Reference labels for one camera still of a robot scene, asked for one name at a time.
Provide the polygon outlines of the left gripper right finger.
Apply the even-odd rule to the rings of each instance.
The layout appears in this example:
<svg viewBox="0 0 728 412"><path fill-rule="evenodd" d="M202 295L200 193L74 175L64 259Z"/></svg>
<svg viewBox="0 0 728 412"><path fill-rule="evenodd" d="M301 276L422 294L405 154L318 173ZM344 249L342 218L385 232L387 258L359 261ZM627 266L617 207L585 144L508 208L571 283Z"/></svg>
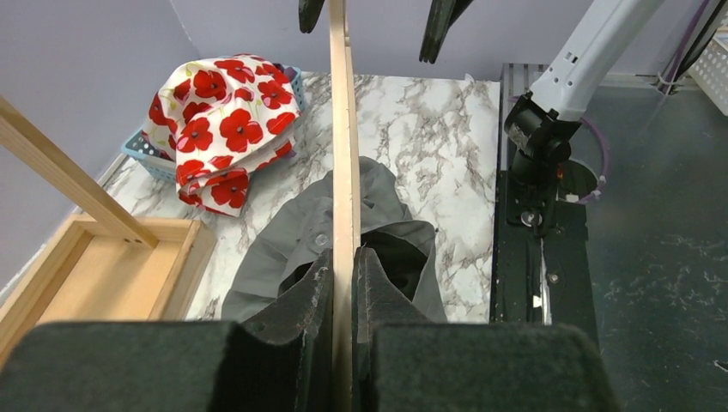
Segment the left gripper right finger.
<svg viewBox="0 0 728 412"><path fill-rule="evenodd" d="M355 411L617 411L596 347L567 325L430 321L371 248L352 275Z"/></svg>

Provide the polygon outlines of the wooden hanger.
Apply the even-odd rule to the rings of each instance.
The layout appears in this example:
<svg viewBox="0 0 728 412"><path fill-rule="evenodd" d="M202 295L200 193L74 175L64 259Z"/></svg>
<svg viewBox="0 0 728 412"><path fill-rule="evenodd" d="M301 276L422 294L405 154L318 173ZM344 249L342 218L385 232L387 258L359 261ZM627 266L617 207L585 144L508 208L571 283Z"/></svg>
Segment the wooden hanger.
<svg viewBox="0 0 728 412"><path fill-rule="evenodd" d="M360 162L346 3L330 1L333 190L333 409L352 411L352 275L361 244Z"/></svg>

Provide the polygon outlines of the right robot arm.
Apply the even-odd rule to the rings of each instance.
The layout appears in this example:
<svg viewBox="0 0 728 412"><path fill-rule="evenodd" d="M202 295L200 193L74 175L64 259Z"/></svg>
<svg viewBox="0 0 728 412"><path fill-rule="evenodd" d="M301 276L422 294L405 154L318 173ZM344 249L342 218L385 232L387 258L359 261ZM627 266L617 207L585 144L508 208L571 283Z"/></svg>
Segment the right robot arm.
<svg viewBox="0 0 728 412"><path fill-rule="evenodd" d="M661 7L660 1L595 1L545 72L518 97L503 130L516 151L508 169L523 225L549 228L559 165L596 89Z"/></svg>

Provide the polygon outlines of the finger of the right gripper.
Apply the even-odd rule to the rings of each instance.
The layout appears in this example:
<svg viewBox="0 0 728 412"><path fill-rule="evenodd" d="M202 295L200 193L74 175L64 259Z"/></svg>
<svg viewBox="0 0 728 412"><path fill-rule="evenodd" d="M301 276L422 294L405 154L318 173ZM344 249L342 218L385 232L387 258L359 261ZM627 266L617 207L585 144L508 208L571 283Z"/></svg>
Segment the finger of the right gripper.
<svg viewBox="0 0 728 412"><path fill-rule="evenodd" d="M470 7L472 0L433 0L422 38L419 61L435 64L448 31Z"/></svg>
<svg viewBox="0 0 728 412"><path fill-rule="evenodd" d="M316 27L325 0L299 0L298 22L302 33L311 33Z"/></svg>

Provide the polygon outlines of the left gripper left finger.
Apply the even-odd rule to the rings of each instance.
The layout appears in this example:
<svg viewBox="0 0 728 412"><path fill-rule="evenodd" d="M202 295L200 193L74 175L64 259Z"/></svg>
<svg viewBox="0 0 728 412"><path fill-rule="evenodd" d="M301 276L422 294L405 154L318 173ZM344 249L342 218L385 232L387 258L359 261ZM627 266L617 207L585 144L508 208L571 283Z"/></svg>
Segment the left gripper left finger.
<svg viewBox="0 0 728 412"><path fill-rule="evenodd" d="M244 322L51 322L1 371L4 411L326 411L330 251Z"/></svg>

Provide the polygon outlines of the grey skirt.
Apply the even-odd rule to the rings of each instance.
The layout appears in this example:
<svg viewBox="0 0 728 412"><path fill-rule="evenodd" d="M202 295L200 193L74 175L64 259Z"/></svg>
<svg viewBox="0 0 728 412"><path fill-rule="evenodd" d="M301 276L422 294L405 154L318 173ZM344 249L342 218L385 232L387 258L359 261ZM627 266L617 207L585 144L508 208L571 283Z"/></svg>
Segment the grey skirt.
<svg viewBox="0 0 728 412"><path fill-rule="evenodd" d="M327 173L287 201L249 246L221 306L221 319L243 322L308 271L333 239L333 176ZM389 281L427 318L446 321L436 275L436 229L417 220L382 163L360 158L361 242L376 252Z"/></svg>

